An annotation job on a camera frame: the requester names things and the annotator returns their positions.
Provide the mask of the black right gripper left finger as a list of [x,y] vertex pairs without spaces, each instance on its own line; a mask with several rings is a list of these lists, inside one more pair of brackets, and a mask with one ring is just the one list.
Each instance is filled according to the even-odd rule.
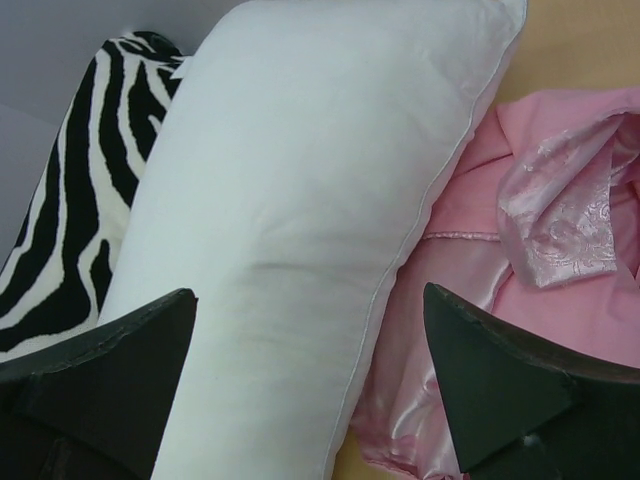
[[191,290],[175,290],[2,363],[2,478],[150,478],[196,308]]

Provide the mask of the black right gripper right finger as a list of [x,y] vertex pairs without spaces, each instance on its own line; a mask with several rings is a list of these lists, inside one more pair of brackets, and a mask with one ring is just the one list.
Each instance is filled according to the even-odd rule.
[[463,473],[638,478],[638,369],[553,343],[433,283],[424,325]]

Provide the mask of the pink satin pillowcase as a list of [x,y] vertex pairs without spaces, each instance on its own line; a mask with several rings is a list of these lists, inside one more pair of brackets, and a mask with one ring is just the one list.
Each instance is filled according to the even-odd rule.
[[423,324],[429,283],[637,366],[638,89],[540,91],[490,111],[398,272],[351,427],[375,467],[458,479]]

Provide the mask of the white pillow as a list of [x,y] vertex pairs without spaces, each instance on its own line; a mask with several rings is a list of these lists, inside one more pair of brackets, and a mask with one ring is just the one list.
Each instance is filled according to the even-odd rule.
[[197,318],[156,479],[327,479],[399,268],[492,103],[523,1],[250,1],[202,42],[137,188],[108,322]]

